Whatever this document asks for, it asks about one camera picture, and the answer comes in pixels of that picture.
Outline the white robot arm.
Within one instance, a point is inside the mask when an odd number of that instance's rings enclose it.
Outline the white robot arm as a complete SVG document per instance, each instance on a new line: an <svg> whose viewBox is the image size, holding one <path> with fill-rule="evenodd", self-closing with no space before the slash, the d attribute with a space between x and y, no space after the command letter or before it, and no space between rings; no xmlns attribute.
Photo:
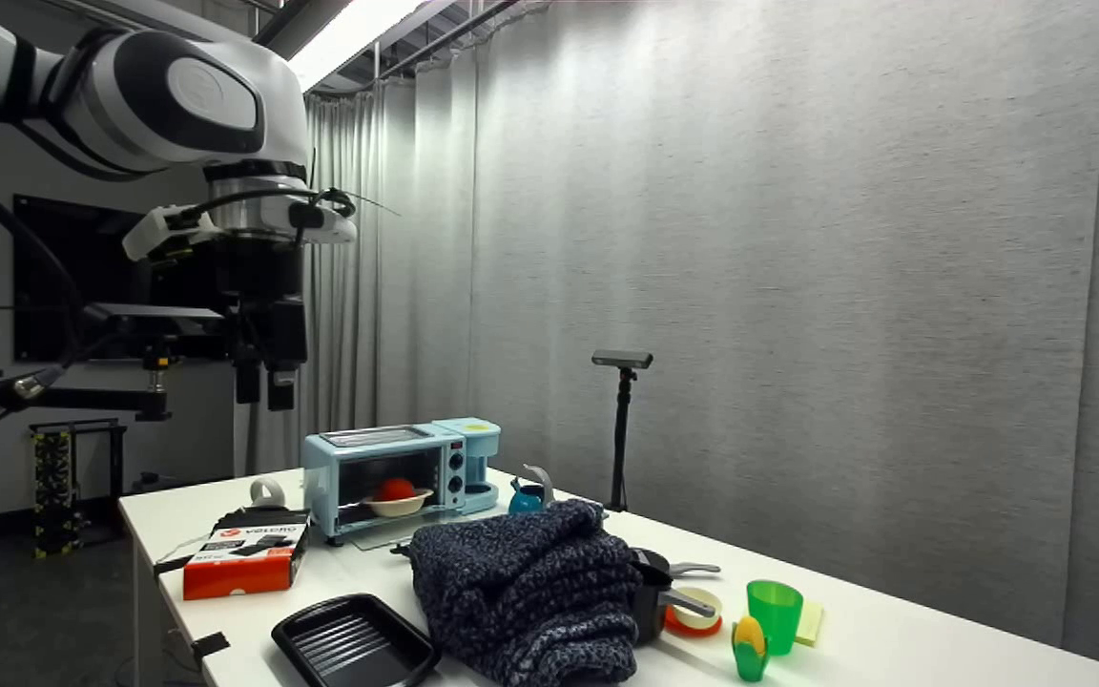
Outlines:
<svg viewBox="0 0 1099 687"><path fill-rule="evenodd" d="M279 53L186 31L92 31L49 53L0 27L0 123L92 180L199 170L208 196L152 208L120 238L120 255L213 276L200 311L225 320L235 396L295 404L303 362L296 245L329 228L329 210L303 184L303 103ZM52 250L2 201L0 224L49 265L67 315L78 315L85 297Z"/></svg>

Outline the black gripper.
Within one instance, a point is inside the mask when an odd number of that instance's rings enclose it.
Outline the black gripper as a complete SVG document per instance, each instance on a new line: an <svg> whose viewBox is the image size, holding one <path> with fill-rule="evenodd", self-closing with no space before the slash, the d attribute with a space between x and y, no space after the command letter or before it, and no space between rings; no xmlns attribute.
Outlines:
<svg viewBox="0 0 1099 687"><path fill-rule="evenodd" d="M227 241L213 250L217 307L233 355L267 368L267 410L295 410L295 371L303 362L302 250ZM258 371L233 368L235 404L258 402Z"/></svg>

